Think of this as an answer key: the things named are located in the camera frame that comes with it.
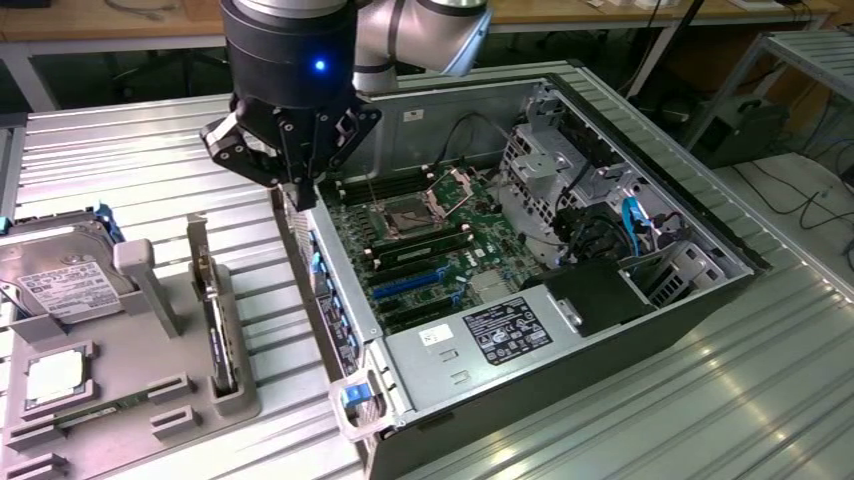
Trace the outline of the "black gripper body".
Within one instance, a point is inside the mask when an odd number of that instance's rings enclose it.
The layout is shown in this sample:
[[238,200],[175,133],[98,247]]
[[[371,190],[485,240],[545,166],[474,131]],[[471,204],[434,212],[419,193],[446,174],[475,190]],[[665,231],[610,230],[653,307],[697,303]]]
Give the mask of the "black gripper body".
[[293,126],[293,143],[311,145],[318,113],[361,106],[353,86],[357,3],[223,1],[221,12],[234,85],[231,111],[246,133],[283,150],[286,123]]

